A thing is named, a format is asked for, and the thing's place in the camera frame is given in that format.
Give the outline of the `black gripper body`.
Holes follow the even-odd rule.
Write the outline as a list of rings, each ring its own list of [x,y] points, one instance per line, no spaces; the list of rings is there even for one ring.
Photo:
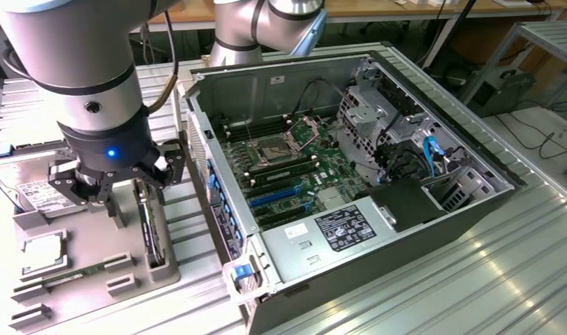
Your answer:
[[[109,172],[130,171],[138,164],[155,166],[157,147],[148,117],[148,109],[142,108],[126,123],[106,131],[78,131],[60,125],[82,174],[102,177]]]

